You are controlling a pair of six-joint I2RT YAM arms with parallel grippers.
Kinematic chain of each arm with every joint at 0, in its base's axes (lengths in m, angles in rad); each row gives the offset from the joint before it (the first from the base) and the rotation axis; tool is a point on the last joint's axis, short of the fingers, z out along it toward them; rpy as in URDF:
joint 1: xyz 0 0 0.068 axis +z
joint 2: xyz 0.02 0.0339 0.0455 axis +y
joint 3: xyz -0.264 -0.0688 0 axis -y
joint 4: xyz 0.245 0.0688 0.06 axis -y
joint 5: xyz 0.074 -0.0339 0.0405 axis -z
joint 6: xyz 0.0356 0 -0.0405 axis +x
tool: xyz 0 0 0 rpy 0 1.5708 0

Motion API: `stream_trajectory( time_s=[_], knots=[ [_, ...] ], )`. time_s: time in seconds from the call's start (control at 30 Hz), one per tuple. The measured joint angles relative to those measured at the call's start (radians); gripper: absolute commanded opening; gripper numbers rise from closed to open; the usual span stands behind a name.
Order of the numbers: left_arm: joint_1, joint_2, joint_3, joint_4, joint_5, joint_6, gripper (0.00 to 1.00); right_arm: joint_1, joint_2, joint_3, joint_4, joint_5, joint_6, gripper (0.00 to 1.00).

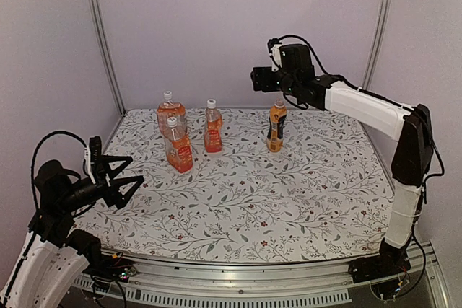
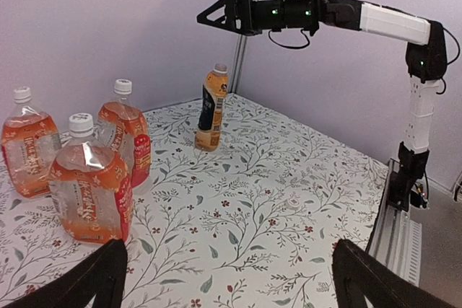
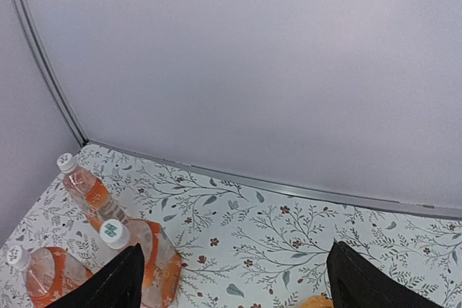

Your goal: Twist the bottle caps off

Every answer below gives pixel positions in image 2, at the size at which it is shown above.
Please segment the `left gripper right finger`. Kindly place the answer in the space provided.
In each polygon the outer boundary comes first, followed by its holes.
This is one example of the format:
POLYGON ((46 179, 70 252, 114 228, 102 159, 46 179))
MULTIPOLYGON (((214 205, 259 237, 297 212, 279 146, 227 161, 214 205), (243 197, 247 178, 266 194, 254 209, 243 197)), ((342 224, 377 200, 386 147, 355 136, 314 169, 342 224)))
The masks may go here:
POLYGON ((452 307, 394 272, 348 239, 333 252, 332 275, 339 307, 452 307))

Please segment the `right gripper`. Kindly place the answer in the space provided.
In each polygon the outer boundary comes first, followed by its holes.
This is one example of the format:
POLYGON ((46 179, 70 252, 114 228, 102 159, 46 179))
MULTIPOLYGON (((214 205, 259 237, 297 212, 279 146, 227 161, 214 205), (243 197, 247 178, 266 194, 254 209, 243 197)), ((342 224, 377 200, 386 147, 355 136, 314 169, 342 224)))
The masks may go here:
POLYGON ((253 0, 218 0, 197 15, 197 22, 235 34, 254 36, 253 0))

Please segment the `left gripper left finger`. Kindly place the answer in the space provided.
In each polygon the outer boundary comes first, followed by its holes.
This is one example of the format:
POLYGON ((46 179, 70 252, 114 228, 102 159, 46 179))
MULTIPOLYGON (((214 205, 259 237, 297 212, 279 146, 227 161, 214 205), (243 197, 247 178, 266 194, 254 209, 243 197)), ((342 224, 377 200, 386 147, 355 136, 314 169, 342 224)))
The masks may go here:
POLYGON ((128 253, 111 240, 62 277, 8 304, 8 307, 120 307, 128 253))

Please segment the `small white bottle cap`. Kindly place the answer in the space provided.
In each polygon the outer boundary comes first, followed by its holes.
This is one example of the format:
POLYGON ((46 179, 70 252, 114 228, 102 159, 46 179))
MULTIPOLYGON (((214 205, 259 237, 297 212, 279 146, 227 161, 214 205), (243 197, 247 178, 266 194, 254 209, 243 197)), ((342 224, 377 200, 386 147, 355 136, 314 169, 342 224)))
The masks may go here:
POLYGON ((296 198, 288 198, 286 200, 287 208, 297 209, 300 207, 300 202, 296 198))

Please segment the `milk tea bottle dark label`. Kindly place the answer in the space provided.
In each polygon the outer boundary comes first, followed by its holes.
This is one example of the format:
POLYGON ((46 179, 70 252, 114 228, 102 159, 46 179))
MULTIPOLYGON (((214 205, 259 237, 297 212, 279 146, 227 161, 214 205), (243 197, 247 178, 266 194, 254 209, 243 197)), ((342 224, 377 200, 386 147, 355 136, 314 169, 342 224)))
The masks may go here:
POLYGON ((216 63, 202 85, 202 109, 195 136, 198 149, 215 151, 219 147, 227 83, 227 66, 216 63))

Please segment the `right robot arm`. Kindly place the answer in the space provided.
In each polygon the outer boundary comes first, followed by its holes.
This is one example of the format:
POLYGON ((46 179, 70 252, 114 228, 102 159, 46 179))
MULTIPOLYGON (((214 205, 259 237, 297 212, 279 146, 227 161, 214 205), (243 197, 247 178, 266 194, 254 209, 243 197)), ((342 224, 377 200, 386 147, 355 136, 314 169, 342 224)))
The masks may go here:
POLYGON ((244 36, 298 29, 311 38, 325 24, 404 41, 411 87, 409 122, 398 150, 398 171, 391 174, 385 196, 388 205, 401 211, 427 207, 429 196, 417 190, 417 182, 427 178, 435 98, 450 65, 447 30, 441 23, 360 0, 219 0, 196 20, 244 36))

